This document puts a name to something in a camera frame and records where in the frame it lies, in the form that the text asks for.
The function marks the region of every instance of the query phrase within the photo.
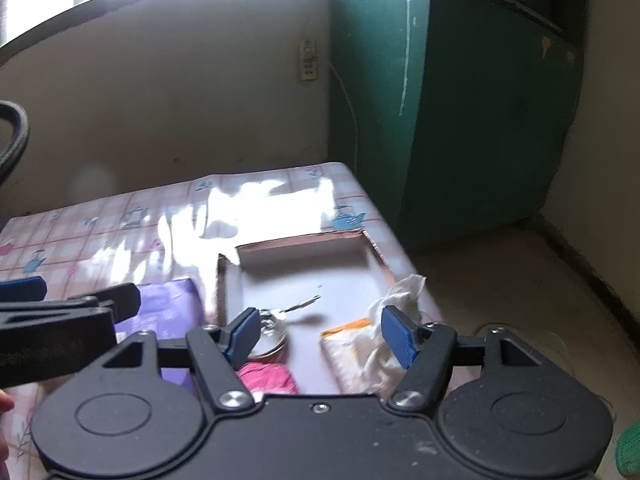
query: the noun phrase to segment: checkered tablecloth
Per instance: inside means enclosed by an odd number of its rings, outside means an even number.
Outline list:
[[[215,322],[219,253],[237,262],[241,244],[350,228],[369,232],[397,278],[415,271],[348,168],[329,162],[209,175],[12,218],[0,234],[0,281],[41,275],[47,299],[59,300],[121,282],[192,278]],[[420,309],[427,319],[441,319],[427,292]],[[11,478],[42,478],[29,423],[46,387],[28,384],[9,393],[16,408],[0,428],[10,446]]]

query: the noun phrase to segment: white wall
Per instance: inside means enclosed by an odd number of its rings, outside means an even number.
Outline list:
[[[302,35],[314,82],[298,81]],[[31,123],[0,219],[323,160],[328,41],[329,0],[142,0],[28,48],[0,68],[0,99]]]
[[[590,0],[575,122],[542,209],[640,320],[640,0]]]

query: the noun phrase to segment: baseboard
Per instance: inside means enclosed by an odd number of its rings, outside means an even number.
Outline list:
[[[616,318],[640,355],[640,322],[625,306],[615,291],[598,275],[590,263],[541,214],[524,219],[522,225],[539,233],[548,246],[587,283],[593,293]]]

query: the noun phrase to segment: silver screw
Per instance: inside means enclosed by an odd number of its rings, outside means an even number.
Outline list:
[[[241,410],[251,403],[251,397],[239,390],[225,392],[218,400],[228,410]]]
[[[325,404],[324,402],[318,402],[317,404],[314,404],[311,409],[314,413],[322,415],[323,413],[327,413],[331,409],[331,406]]]
[[[414,390],[398,392],[391,397],[391,404],[398,410],[412,412],[424,405],[424,395]]]

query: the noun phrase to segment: green basket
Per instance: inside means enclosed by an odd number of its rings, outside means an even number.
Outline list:
[[[622,476],[640,473],[640,422],[620,435],[616,446],[616,466]]]

